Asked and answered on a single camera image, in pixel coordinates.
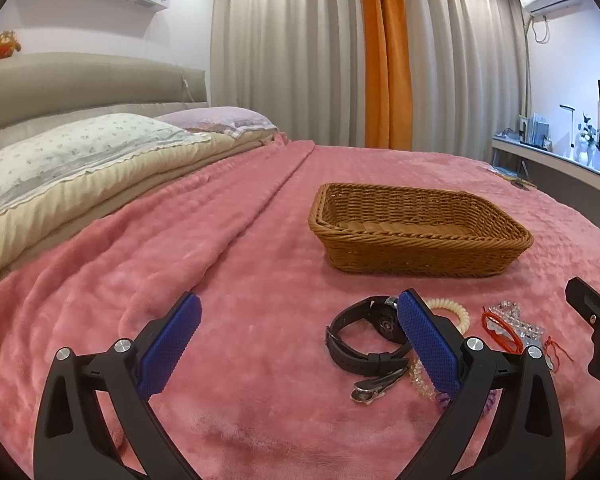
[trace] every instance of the white wall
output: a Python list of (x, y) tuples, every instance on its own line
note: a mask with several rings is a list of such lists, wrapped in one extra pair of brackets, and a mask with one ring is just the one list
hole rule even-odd
[(171, 0), (160, 12), (118, 0), (8, 0), (0, 32), (16, 30), (23, 53), (115, 54), (208, 71), (212, 11), (213, 0)]
[[(571, 115), (561, 104), (576, 108), (575, 123), (582, 113), (598, 127), (598, 80), (600, 79), (600, 10), (593, 0), (583, 0), (579, 9), (547, 16), (550, 40), (538, 44), (529, 29), (532, 110), (546, 117), (554, 152), (563, 155), (569, 147)], [(536, 18), (536, 31), (544, 38), (544, 23)]]

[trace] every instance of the beige upholstered headboard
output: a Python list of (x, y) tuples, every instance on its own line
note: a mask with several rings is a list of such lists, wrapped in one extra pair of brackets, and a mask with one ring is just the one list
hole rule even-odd
[(157, 117), (206, 106), (203, 70), (73, 52), (0, 60), (0, 149), (94, 116), (128, 112)]

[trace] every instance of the screw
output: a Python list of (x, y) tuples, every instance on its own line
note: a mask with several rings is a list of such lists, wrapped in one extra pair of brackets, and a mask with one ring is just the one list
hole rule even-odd
[(120, 341), (116, 341), (116, 344), (113, 345), (113, 349), (119, 354), (123, 354), (127, 350), (131, 348), (131, 341), (129, 339), (121, 339)]
[(58, 359), (58, 361), (64, 361), (69, 355), (71, 355), (71, 350), (68, 348), (61, 348), (56, 352), (56, 359)]
[(542, 357), (542, 350), (539, 349), (537, 346), (530, 346), (526, 351), (529, 352), (529, 355), (533, 359), (539, 359)]
[(466, 345), (476, 352), (479, 352), (484, 348), (484, 343), (477, 337), (471, 337), (467, 340)]

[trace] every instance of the fleece blanket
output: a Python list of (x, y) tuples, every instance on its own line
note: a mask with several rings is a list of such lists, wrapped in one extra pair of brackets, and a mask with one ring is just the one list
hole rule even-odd
[[(468, 190), (536, 241), (487, 279), (345, 274), (329, 266), (307, 225), (325, 182)], [(554, 375), (570, 478), (600, 425), (600, 383), (586, 369), (590, 329), (564, 300), (576, 275), (600, 291), (599, 229), (483, 163), (279, 136), (95, 221), (0, 282), (0, 439), (31, 475), (37, 406), (56, 350), (99, 352), (133, 338), (192, 288), (202, 325), (150, 404), (203, 478), (395, 478), (438, 420), (437, 406), (408, 380), (372, 405), (353, 403), (359, 378), (333, 364), (324, 327), (362, 298), (414, 287), (424, 298), (463, 304), (472, 316), (468, 334), (492, 348), (480, 325), (483, 306), (518, 302), (523, 319), (573, 357)], [(391, 348), (364, 322), (343, 338), (366, 352)], [(110, 406), (105, 413), (125, 463), (139, 467)], [(460, 468), (477, 457), (489, 423), (478, 424)]]

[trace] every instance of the orange curtain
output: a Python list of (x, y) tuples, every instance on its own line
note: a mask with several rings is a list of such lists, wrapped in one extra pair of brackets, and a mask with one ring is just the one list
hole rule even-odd
[(362, 0), (365, 145), (410, 150), (413, 101), (404, 0)]

